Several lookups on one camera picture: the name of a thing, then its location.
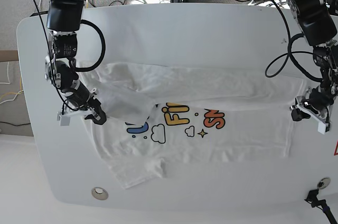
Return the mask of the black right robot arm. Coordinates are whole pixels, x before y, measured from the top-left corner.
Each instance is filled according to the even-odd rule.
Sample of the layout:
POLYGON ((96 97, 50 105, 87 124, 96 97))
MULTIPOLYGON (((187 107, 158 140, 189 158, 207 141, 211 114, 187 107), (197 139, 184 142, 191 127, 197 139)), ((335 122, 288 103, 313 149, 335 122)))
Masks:
POLYGON ((48 56, 45 63, 45 77, 56 89, 62 108, 58 114, 61 123, 67 124, 71 115, 82 115, 96 125, 103 125, 106 114, 101 102, 95 97, 97 90, 89 90, 80 80, 79 73, 96 69, 103 61, 106 42, 100 28, 82 18, 86 0, 50 0, 46 27, 49 34, 48 56), (77 31, 81 25, 93 28, 101 42, 98 60, 89 67, 77 67, 77 31))

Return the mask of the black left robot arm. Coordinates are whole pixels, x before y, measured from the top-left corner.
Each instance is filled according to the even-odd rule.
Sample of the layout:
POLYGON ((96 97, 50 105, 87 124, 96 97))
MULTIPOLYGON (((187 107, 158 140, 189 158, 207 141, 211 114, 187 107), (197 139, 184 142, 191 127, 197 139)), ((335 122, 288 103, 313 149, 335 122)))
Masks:
POLYGON ((295 98, 291 106, 293 121, 314 118, 318 131, 325 134, 330 130, 331 113, 337 98, 337 28, 332 19, 337 0, 286 0, 301 32, 290 38, 287 57, 308 79, 318 82, 316 88, 308 88, 295 98), (304 38, 313 48, 312 57, 319 67, 321 77, 308 73, 294 58, 293 43, 304 38))

